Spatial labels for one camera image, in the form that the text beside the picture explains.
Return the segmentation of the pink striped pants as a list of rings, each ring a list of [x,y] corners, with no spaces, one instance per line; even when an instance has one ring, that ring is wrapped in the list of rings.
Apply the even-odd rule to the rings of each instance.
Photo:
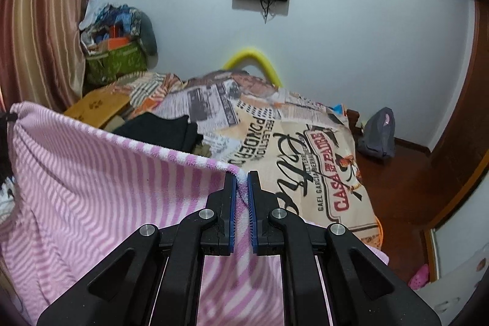
[[[250,247],[248,171],[117,137],[35,103],[13,111],[16,205],[1,225],[1,258],[30,321],[140,226],[165,228],[203,208],[230,172],[239,181],[234,253],[206,259],[197,322],[283,323],[279,260]]]

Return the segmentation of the newspaper print bed cover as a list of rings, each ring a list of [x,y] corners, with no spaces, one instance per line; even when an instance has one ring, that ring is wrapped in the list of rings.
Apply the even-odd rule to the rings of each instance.
[[[128,95],[129,117],[188,117],[202,137],[197,155],[257,171],[263,189],[287,211],[323,227],[342,223],[365,244],[381,247],[381,224],[344,112],[239,70],[187,81],[136,72],[110,88]]]

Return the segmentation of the black folded garment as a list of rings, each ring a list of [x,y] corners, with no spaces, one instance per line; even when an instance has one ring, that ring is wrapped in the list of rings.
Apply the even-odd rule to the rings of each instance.
[[[154,146],[191,153],[203,140],[197,124],[184,115],[175,119],[164,119],[151,112],[134,117],[113,133]]]

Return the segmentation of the grey bag on floor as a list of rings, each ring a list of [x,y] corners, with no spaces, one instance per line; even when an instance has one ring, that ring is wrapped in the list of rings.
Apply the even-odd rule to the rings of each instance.
[[[395,116],[391,108],[382,108],[367,121],[357,149],[381,160],[395,156]]]

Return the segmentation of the wooden board with paw cutouts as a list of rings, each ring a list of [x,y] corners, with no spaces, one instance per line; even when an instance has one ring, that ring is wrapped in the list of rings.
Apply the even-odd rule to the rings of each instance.
[[[64,115],[95,128],[104,127],[114,116],[125,110],[130,97],[114,89],[96,89],[68,108]]]

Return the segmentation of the yellow foam tube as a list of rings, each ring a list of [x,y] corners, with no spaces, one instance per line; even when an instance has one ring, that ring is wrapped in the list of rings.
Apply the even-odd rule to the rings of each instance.
[[[238,69],[240,66],[245,64],[253,64],[261,71],[269,83],[272,83],[277,87],[283,86],[282,80],[278,76],[278,73],[271,64],[269,58],[264,53],[253,47],[246,47],[239,50],[237,53],[232,55],[228,61],[226,61],[222,69]]]

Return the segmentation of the white cabinet with stickers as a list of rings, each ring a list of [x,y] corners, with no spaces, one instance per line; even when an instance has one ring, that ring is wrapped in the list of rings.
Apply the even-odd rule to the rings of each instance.
[[[449,325],[468,304],[488,270],[488,176],[433,232],[437,279],[417,294]]]

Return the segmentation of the wooden door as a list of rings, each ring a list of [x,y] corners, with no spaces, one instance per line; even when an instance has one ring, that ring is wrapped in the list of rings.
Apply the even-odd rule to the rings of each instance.
[[[430,162],[441,178],[436,191],[447,204],[428,222],[427,231],[458,210],[488,171],[488,0],[475,0],[468,70]]]

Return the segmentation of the green basket of clutter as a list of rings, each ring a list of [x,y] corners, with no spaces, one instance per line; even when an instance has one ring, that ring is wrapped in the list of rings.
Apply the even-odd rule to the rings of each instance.
[[[153,24],[136,7],[90,0],[79,33],[85,53],[85,77],[93,86],[105,86],[124,75],[145,71],[157,59]]]

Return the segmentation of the brown striped curtain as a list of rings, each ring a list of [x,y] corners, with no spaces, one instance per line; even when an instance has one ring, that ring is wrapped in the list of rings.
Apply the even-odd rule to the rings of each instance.
[[[82,95],[79,38],[89,0],[1,0],[1,109],[30,101],[64,111]]]

